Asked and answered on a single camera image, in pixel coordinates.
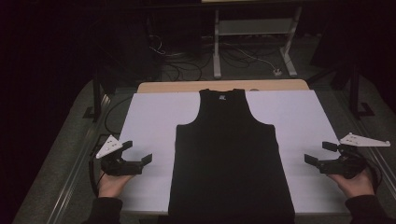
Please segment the wooden table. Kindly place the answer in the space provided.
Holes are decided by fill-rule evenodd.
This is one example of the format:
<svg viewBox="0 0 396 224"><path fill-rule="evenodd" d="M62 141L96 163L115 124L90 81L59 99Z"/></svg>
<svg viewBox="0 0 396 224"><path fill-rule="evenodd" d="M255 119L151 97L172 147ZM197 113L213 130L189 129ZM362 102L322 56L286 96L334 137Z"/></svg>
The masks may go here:
<svg viewBox="0 0 396 224"><path fill-rule="evenodd" d="M307 91L309 89L302 79L261 79L261 80L215 80L215 81L178 81L178 82L145 82L139 85L138 93L161 92L198 92L230 91Z"/></svg>

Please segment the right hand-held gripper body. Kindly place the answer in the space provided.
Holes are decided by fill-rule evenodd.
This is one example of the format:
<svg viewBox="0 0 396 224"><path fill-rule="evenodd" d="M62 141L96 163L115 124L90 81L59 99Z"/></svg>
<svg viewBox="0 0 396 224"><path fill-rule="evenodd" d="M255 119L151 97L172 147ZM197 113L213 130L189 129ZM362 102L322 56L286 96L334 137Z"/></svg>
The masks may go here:
<svg viewBox="0 0 396 224"><path fill-rule="evenodd" d="M368 168L376 174L373 162L359 153L359 147L389 147L390 141L380 141L354 133L349 133L339 140L339 157L335 160L319 161L318 169L326 175L342 175L351 179Z"/></svg>

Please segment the person's right hand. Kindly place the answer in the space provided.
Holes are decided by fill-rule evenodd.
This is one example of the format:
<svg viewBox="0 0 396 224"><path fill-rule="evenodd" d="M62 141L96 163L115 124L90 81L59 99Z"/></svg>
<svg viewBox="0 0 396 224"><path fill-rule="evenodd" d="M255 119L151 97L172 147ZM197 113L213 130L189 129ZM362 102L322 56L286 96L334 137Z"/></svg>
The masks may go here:
<svg viewBox="0 0 396 224"><path fill-rule="evenodd" d="M362 171L351 179L346 179L342 175L328 175L328 177L337 184L348 199L375 194L371 178L366 171Z"/></svg>

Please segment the grey metal stand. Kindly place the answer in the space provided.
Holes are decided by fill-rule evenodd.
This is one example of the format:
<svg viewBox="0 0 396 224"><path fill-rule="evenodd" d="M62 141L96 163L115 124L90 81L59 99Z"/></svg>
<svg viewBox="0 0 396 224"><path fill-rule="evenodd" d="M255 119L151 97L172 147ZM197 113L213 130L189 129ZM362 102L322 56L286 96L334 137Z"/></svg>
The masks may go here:
<svg viewBox="0 0 396 224"><path fill-rule="evenodd" d="M279 52L289 75L291 77L296 77L297 71L293 65L289 51L302 10L302 7L297 7L291 18L257 20L221 20L219 18L219 11L216 10L213 52L214 79L221 79L219 38L226 35L286 35L287 41L285 45L279 49Z"/></svg>

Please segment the black stand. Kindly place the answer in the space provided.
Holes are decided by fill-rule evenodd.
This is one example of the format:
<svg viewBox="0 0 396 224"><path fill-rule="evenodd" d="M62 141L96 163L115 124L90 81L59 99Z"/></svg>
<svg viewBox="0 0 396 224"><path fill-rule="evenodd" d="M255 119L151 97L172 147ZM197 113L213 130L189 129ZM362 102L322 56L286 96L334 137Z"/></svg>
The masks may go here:
<svg viewBox="0 0 396 224"><path fill-rule="evenodd" d="M349 81L349 109L355 119L361 117L371 117L375 113L367 103L359 101L360 74L356 64L350 65L350 81Z"/></svg>
<svg viewBox="0 0 396 224"><path fill-rule="evenodd" d="M92 74L92 90L93 106L86 109L83 118L96 122L102 114L105 96L115 91L115 83L111 75L105 70L96 70Z"/></svg>

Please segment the black tank top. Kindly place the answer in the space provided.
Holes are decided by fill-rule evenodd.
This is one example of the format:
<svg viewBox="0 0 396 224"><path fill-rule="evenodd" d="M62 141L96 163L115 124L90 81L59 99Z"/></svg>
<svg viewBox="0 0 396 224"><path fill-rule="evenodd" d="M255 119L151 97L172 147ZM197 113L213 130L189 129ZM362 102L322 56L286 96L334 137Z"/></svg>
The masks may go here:
<svg viewBox="0 0 396 224"><path fill-rule="evenodd" d="M196 119L177 126L168 224L294 224L276 129L243 90L202 90Z"/></svg>

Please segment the person's left hand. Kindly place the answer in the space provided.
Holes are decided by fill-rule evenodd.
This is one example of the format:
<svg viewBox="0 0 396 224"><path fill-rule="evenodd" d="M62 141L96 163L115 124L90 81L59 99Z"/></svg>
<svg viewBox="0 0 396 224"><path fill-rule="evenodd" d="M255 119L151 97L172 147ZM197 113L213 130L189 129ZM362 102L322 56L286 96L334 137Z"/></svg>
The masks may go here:
<svg viewBox="0 0 396 224"><path fill-rule="evenodd" d="M133 178L132 175L107 175L103 174L99 181L98 197L99 198L118 198L126 186Z"/></svg>

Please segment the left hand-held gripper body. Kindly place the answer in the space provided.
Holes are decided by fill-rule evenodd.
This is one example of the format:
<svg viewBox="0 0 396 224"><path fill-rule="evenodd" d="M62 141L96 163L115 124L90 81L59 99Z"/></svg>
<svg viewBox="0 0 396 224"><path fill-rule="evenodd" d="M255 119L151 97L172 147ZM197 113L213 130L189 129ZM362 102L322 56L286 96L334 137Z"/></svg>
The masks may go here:
<svg viewBox="0 0 396 224"><path fill-rule="evenodd" d="M126 161L120 152L121 147L122 143L113 135L107 138L95 154L95 158L100 161L101 169L107 175L141 175L144 167L141 161Z"/></svg>

